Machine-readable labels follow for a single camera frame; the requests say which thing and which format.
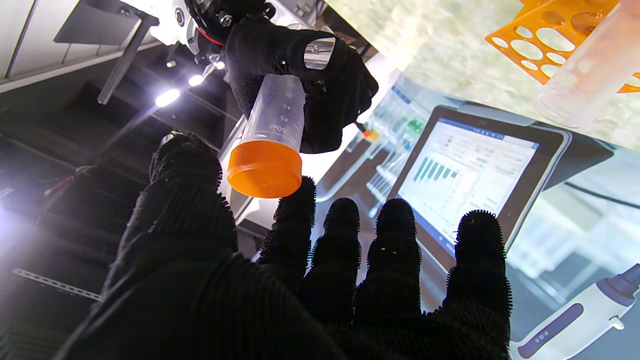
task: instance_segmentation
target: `red wire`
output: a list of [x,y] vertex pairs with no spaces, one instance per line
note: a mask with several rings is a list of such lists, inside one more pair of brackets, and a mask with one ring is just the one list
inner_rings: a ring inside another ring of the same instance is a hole
[[198,31],[202,34],[203,37],[205,37],[208,41],[216,44],[216,45],[220,45],[220,46],[224,46],[225,44],[222,44],[219,41],[215,41],[212,38],[210,38],[207,34],[204,33],[204,31],[202,31],[202,29],[198,28]]

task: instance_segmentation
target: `metal rod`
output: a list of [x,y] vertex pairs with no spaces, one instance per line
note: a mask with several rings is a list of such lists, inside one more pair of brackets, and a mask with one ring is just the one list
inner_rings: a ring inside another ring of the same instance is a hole
[[136,56],[138,52],[138,47],[142,44],[142,40],[144,40],[149,28],[152,26],[156,26],[159,24],[158,18],[153,17],[148,14],[139,13],[140,21],[138,22],[138,28],[136,32],[133,34],[131,41],[127,44],[127,47],[124,49],[124,53],[122,53],[122,57],[118,60],[118,63],[111,71],[107,82],[102,87],[102,91],[100,95],[98,95],[98,103],[107,104],[109,99],[113,95],[114,90],[118,84],[120,84],[124,74],[129,69],[129,66],[133,62],[133,58]]
[[8,79],[9,75],[11,75],[11,70],[13,69],[13,64],[15,64],[15,59],[18,57],[18,52],[20,51],[20,47],[22,46],[22,42],[24,41],[25,35],[27,35],[27,29],[29,28],[29,23],[31,22],[31,18],[33,17],[33,13],[36,10],[36,6],[38,6],[38,0],[33,0],[33,4],[31,4],[31,9],[29,9],[29,14],[27,15],[27,19],[24,21],[24,26],[22,27],[22,31],[20,32],[20,37],[18,38],[18,42],[15,44],[15,49],[13,49],[13,54],[11,55],[11,60],[9,61],[9,66],[6,68],[6,73],[4,73],[4,78]]

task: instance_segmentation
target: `screw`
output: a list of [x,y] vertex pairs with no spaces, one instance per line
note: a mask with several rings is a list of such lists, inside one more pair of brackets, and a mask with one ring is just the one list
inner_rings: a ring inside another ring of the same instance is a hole
[[182,9],[175,9],[175,20],[178,22],[178,25],[180,25],[180,27],[184,26],[184,14],[182,13]]
[[220,20],[220,25],[222,25],[223,28],[228,28],[229,26],[231,26],[231,23],[234,21],[233,16],[225,12],[220,12],[218,14],[218,18]]

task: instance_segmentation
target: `perforated metal strip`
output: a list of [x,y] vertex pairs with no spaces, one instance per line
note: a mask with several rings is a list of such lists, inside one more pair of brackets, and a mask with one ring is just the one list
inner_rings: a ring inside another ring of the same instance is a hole
[[81,288],[76,288],[75,286],[71,286],[69,284],[65,284],[64,282],[59,282],[48,277],[44,277],[38,274],[34,274],[33,272],[28,272],[21,268],[15,268],[12,271],[13,274],[25,277],[27,279],[31,279],[42,284],[46,284],[49,286],[53,286],[54,288],[58,288],[60,290],[64,290],[70,293],[74,293],[76,295],[80,295],[92,300],[102,301],[102,297],[99,294],[92,293],[90,291],[83,290]]

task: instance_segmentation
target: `glove fingertip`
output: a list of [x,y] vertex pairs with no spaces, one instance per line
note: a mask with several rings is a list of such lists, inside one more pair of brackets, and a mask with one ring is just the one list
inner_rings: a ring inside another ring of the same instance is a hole
[[276,222],[291,219],[313,227],[316,215],[316,184],[309,176],[303,176],[300,187],[293,194],[283,197],[273,215]]

